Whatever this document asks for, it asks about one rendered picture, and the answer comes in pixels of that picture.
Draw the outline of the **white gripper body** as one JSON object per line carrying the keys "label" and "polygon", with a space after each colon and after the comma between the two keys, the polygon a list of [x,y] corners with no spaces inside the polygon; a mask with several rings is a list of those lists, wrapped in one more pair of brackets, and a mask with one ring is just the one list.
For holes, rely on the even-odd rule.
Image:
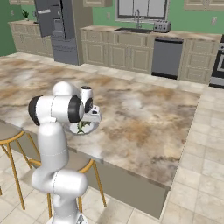
{"label": "white gripper body", "polygon": [[102,115],[100,113],[96,113],[96,114],[85,113],[82,117],[83,122],[99,123],[101,120],[102,120]]}

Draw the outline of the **green fish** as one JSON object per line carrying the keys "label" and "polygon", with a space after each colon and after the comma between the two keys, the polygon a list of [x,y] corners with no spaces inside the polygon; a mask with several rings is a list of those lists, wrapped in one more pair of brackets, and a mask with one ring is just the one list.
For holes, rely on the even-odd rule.
{"label": "green fish", "polygon": [[83,122],[83,121],[78,122],[78,124],[77,124],[78,133],[83,133],[82,128],[89,124],[90,124],[90,122]]}

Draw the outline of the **grey fridge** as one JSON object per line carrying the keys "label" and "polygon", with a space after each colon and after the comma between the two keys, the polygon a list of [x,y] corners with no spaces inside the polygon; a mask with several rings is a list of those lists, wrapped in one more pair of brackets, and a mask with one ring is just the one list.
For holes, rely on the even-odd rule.
{"label": "grey fridge", "polygon": [[72,0],[59,0],[52,5],[53,30],[51,35],[52,53],[56,62],[77,65],[78,50],[75,38]]}

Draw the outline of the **beige cupboards beside fridge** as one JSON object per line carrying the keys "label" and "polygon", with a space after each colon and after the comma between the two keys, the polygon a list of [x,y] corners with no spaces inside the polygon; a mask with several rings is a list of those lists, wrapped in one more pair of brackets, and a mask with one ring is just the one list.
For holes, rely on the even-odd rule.
{"label": "beige cupboards beside fridge", "polygon": [[18,52],[53,57],[51,39],[41,37],[38,24],[20,20],[9,22],[9,26]]}

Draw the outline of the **grey fridge door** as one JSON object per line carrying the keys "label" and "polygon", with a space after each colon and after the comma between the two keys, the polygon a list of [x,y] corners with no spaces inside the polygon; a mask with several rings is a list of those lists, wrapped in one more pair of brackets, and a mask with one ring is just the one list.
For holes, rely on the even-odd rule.
{"label": "grey fridge door", "polygon": [[60,0],[34,0],[41,37],[53,34],[53,20],[60,18]]}

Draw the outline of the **beige cupboards under sink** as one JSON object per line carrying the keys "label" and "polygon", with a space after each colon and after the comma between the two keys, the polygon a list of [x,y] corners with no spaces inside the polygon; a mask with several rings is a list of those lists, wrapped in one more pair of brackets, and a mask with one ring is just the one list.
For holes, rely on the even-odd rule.
{"label": "beige cupboards under sink", "polygon": [[80,29],[84,61],[141,74],[150,74],[154,37],[151,33],[115,31],[91,25]]}

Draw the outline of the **grey dishwasher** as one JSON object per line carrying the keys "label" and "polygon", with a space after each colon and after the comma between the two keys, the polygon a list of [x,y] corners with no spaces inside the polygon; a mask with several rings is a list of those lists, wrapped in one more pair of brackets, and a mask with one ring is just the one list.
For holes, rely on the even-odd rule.
{"label": "grey dishwasher", "polygon": [[182,38],[156,37],[154,42],[151,74],[176,80],[184,40]]}

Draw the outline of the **dark sink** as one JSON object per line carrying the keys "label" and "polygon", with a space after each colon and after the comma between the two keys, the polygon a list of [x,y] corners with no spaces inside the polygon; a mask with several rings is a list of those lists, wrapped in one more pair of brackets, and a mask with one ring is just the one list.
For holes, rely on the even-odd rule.
{"label": "dark sink", "polygon": [[115,32],[132,32],[132,33],[151,33],[153,30],[147,30],[147,29],[139,29],[139,28],[118,28],[115,30]]}

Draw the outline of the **silver tap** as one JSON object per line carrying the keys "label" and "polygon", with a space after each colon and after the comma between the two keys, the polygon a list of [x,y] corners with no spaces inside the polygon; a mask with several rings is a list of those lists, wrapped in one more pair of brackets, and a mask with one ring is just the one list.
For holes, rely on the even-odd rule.
{"label": "silver tap", "polygon": [[142,26],[140,25],[140,10],[139,9],[135,11],[135,21],[136,21],[136,28],[137,29],[142,28]]}

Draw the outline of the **silver toaster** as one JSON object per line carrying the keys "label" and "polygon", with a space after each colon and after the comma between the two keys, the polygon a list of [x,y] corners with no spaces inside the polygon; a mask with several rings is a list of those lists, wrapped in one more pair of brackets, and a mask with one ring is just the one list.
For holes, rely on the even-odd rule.
{"label": "silver toaster", "polygon": [[167,20],[158,20],[154,23],[153,31],[159,33],[168,33],[172,28],[172,22]]}

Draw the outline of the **window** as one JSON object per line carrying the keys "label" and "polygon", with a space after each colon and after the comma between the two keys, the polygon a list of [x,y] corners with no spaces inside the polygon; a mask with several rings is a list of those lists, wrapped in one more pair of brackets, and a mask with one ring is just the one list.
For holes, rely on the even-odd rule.
{"label": "window", "polygon": [[166,20],[170,0],[115,0],[115,20],[131,22],[135,16],[141,22]]}

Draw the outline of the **beige cupboards beside oven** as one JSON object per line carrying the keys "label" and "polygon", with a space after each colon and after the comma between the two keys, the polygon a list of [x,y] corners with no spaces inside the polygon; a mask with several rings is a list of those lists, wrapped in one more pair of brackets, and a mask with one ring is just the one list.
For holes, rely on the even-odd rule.
{"label": "beige cupboards beside oven", "polygon": [[208,84],[219,49],[219,41],[187,39],[184,41],[178,79]]}

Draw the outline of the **black oven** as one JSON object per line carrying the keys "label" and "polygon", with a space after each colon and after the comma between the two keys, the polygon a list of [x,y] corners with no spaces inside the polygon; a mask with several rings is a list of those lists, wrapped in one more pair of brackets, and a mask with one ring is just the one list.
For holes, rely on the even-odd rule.
{"label": "black oven", "polygon": [[219,45],[209,86],[224,89],[224,43]]}

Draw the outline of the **beige wall cupboard over fridge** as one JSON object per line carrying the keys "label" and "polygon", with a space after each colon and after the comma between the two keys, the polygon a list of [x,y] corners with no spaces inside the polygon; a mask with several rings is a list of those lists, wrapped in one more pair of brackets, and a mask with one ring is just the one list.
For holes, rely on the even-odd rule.
{"label": "beige wall cupboard over fridge", "polygon": [[83,0],[84,7],[111,7],[113,0]]}

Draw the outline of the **beige wall cupboards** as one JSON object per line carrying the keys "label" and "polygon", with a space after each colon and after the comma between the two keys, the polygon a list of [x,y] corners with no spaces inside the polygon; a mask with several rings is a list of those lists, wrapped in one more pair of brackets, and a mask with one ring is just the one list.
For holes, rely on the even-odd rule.
{"label": "beige wall cupboards", "polygon": [[224,0],[184,0],[185,10],[224,11]]}

